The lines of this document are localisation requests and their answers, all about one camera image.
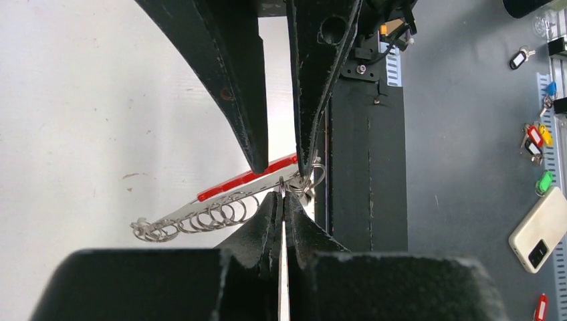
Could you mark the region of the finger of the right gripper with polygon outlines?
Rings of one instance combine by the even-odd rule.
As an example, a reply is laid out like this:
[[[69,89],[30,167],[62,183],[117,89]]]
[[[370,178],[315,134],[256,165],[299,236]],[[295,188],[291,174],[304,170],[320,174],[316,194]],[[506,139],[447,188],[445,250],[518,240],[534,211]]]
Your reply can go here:
[[[323,113],[354,43],[361,1],[286,1],[301,176],[311,173]]]
[[[250,1],[138,1],[226,117],[254,173],[268,166],[263,40]]]

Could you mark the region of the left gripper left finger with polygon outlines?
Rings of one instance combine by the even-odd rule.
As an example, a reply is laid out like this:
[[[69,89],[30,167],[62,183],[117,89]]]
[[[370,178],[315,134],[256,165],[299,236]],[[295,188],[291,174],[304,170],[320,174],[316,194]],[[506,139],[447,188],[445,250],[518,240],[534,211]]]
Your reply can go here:
[[[33,320],[277,320],[282,197],[211,249],[84,249],[53,273]]]

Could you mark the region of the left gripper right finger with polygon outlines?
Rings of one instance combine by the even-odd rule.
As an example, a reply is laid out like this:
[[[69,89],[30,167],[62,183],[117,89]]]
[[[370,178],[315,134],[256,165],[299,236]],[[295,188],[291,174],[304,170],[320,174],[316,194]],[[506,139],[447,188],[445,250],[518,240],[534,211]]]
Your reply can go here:
[[[352,252],[283,199],[292,320],[507,320],[486,269],[469,257]]]

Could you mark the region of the grey red keyring holder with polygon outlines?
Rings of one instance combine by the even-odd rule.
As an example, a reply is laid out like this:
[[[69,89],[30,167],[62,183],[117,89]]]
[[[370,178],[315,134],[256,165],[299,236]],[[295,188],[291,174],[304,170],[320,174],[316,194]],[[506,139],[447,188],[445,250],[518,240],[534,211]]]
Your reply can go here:
[[[197,194],[180,209],[150,222],[140,217],[130,224],[135,238],[164,243],[178,235],[217,231],[249,221],[259,209],[262,193],[295,193],[307,205],[314,200],[314,188],[326,178],[326,166],[316,157],[310,174],[303,178],[298,157],[290,154],[269,163],[262,174],[241,173]]]

